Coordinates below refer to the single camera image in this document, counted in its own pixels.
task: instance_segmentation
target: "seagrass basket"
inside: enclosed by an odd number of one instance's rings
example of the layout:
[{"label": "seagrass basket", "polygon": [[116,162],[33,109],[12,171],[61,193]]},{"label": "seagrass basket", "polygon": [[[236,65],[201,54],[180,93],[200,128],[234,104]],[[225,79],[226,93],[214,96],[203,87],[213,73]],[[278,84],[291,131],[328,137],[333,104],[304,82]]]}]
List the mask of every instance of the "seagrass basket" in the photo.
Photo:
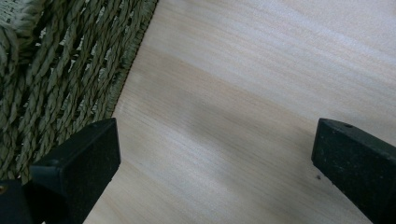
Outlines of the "seagrass basket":
[{"label": "seagrass basket", "polygon": [[0,1],[0,179],[111,116],[156,3]]}]

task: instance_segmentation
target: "wood grain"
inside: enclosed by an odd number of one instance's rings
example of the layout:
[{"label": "wood grain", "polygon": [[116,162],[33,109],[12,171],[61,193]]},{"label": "wood grain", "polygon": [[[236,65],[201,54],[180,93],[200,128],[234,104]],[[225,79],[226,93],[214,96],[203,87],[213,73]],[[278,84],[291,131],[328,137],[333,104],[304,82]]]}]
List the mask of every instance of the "wood grain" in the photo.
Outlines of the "wood grain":
[{"label": "wood grain", "polygon": [[395,41],[390,0],[161,0],[86,223],[370,223],[310,155],[321,117],[396,145]]}]

